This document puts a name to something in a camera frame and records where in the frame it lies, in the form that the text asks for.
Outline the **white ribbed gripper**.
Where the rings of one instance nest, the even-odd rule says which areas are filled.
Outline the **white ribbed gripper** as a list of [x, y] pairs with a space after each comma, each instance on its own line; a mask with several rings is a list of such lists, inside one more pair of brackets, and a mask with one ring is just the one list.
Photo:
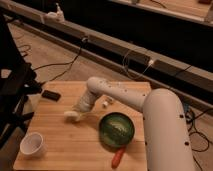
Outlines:
[[86, 90], [78, 102], [73, 106], [73, 109], [82, 113], [90, 112], [98, 98], [98, 94]]

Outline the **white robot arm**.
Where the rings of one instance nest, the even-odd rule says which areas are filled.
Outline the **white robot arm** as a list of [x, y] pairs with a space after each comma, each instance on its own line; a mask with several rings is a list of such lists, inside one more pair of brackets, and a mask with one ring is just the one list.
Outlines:
[[102, 95], [143, 114], [148, 171], [195, 171], [183, 106], [174, 92], [158, 88], [145, 93], [90, 77], [74, 109], [89, 112]]

